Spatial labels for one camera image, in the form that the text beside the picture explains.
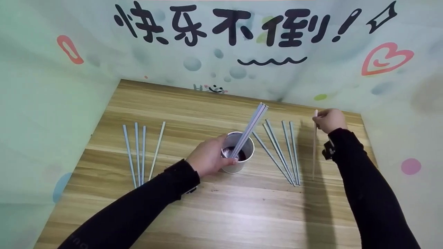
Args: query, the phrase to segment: paper cup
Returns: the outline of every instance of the paper cup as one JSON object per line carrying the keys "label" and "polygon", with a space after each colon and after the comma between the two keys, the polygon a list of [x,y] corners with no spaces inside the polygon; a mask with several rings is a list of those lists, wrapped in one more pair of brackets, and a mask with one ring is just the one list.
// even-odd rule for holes
{"label": "paper cup", "polygon": [[[237,145],[238,141],[240,140],[240,137],[243,133],[242,132],[230,132],[226,136],[225,142],[223,142],[223,149],[221,150],[221,155],[223,157],[227,157],[234,147]],[[243,167],[245,166],[245,163],[252,157],[255,151],[255,145],[252,141],[251,137],[248,138],[246,143],[243,145],[243,148],[241,148],[240,153],[238,153],[238,163],[236,165],[232,166],[226,166],[221,168],[224,172],[235,174],[240,172]]]}

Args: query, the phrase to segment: wood grain surface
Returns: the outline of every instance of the wood grain surface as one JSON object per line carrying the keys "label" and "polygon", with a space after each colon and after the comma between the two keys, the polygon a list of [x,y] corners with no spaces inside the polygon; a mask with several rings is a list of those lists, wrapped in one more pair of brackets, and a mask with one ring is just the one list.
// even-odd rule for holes
{"label": "wood grain surface", "polygon": [[[312,180],[314,108],[264,101],[280,146],[289,154],[281,121],[296,125],[303,185],[291,186],[254,138],[255,153],[238,174],[202,179],[192,194],[168,206],[132,248],[360,248],[360,236],[332,161],[321,156],[327,136],[318,132]],[[147,126],[145,176],[161,124],[166,121],[153,175],[186,158],[203,140],[243,131],[260,100],[122,80],[86,146],[36,249],[55,249],[88,218],[133,189],[122,125],[128,127],[133,162],[134,122]],[[349,129],[375,162],[359,114],[345,113]],[[256,132],[272,148],[261,125]]]}

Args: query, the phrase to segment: exclamation mark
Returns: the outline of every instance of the exclamation mark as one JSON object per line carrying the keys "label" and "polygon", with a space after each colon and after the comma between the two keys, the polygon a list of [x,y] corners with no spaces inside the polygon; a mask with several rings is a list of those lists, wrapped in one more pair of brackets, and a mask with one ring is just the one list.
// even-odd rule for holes
{"label": "exclamation mark", "polygon": [[[346,19],[346,21],[342,24],[342,26],[338,29],[338,34],[343,35],[346,30],[348,30],[349,26],[357,19],[357,17],[361,14],[361,9],[354,10],[351,15]],[[336,43],[340,40],[340,36],[337,35],[332,39],[333,43]]]}

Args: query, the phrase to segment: black long sleeve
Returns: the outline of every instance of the black long sleeve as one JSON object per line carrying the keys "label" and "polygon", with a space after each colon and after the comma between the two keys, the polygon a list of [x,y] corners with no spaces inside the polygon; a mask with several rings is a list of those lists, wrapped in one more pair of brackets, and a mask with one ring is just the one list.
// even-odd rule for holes
{"label": "black long sleeve", "polygon": [[346,196],[357,222],[363,249],[419,249],[394,192],[371,162],[354,133],[329,133]]}
{"label": "black long sleeve", "polygon": [[59,249],[128,249],[168,204],[199,183],[198,173],[181,160],[95,214]]}

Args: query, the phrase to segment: red heart drawing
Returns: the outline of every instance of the red heart drawing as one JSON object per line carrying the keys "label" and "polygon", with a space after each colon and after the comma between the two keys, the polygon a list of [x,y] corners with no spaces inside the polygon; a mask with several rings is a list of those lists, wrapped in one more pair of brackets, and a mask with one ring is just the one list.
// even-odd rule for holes
{"label": "red heart drawing", "polygon": [[[383,68],[383,69],[378,69],[378,70],[373,70],[373,71],[368,71],[368,66],[369,66],[369,62],[372,59],[372,56],[379,51],[382,48],[388,48],[389,51],[385,56],[385,59],[390,59],[392,57],[396,57],[399,55],[403,55],[404,56],[404,60],[400,63],[398,63],[397,65],[394,65],[392,67],[388,67],[388,68]],[[362,76],[366,76],[366,75],[373,75],[373,74],[382,74],[382,73],[386,73],[386,72],[390,72],[394,69],[397,69],[399,67],[401,67],[402,65],[404,65],[406,62],[408,62],[410,59],[413,58],[414,56],[414,52],[412,52],[411,50],[398,50],[397,51],[397,44],[395,43],[384,43],[379,45],[378,47],[372,49],[368,56],[366,56],[365,61],[363,62],[363,66],[361,67],[361,75]],[[385,62],[385,63],[380,63],[378,61],[378,59],[375,59],[373,62],[373,65],[376,67],[384,67],[384,66],[388,66],[390,63],[389,62]]]}

